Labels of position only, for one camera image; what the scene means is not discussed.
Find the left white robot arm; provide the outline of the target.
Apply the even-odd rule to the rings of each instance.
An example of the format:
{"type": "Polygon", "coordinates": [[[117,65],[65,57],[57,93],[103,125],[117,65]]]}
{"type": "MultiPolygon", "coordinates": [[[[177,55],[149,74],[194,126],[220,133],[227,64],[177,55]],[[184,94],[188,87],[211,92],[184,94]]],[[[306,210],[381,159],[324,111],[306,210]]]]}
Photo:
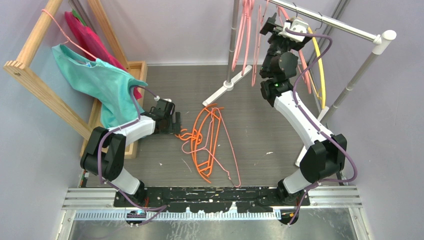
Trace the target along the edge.
{"type": "Polygon", "coordinates": [[[181,132],[181,113],[173,102],[159,99],[149,112],[116,128],[98,126],[91,132],[80,160],[85,171],[108,181],[126,194],[133,206],[146,200],[144,183],[124,168],[126,147],[150,135],[178,135],[181,132]]]}

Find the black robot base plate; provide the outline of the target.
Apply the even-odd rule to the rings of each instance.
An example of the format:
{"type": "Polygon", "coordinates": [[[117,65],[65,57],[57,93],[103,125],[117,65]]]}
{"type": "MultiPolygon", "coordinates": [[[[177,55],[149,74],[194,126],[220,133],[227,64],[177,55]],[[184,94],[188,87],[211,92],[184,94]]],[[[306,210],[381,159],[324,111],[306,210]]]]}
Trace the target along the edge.
{"type": "Polygon", "coordinates": [[[309,196],[302,190],[287,196],[279,189],[270,186],[235,187],[147,187],[144,196],[125,198],[120,192],[115,195],[114,207],[133,207],[135,204],[145,208],[165,206],[164,215],[177,214],[230,214],[231,206],[236,207],[239,217],[253,219],[260,214],[271,214],[281,223],[296,223],[293,210],[277,210],[278,207],[309,206],[309,196]]]}

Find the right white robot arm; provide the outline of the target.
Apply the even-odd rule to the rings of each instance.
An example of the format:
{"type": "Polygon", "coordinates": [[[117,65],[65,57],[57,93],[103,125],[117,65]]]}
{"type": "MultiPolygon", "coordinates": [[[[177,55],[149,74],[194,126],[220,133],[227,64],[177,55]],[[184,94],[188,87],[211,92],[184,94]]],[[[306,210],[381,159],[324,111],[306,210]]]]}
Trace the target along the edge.
{"type": "Polygon", "coordinates": [[[260,30],[261,35],[271,34],[269,48],[260,68],[262,97],[280,112],[302,140],[306,153],[299,169],[277,183],[276,198],[283,205],[291,205],[301,191],[330,177],[345,166],[344,151],[347,140],[342,134],[334,135],[316,117],[302,106],[290,78],[297,75],[298,57],[293,50],[301,50],[311,40],[308,24],[299,19],[277,22],[277,15],[269,17],[260,30]]]}

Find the yellow wire hanger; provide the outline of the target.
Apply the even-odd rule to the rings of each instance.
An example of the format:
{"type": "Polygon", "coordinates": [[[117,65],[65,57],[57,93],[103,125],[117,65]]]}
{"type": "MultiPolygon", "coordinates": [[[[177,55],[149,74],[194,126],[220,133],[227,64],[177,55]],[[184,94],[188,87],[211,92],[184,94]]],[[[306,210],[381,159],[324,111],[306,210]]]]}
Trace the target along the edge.
{"type": "MultiPolygon", "coordinates": [[[[321,50],[320,47],[318,45],[318,41],[316,40],[315,37],[312,37],[312,43],[314,46],[314,51],[315,51],[315,55],[316,57],[320,57],[321,56],[321,50]]],[[[318,70],[319,70],[319,77],[320,77],[320,95],[318,95],[320,97],[321,100],[321,109],[323,110],[326,107],[326,100],[327,100],[327,96],[326,96],[326,82],[325,82],[325,72],[324,72],[324,65],[323,65],[323,61],[321,59],[319,59],[317,61],[318,64],[318,70]]]]}

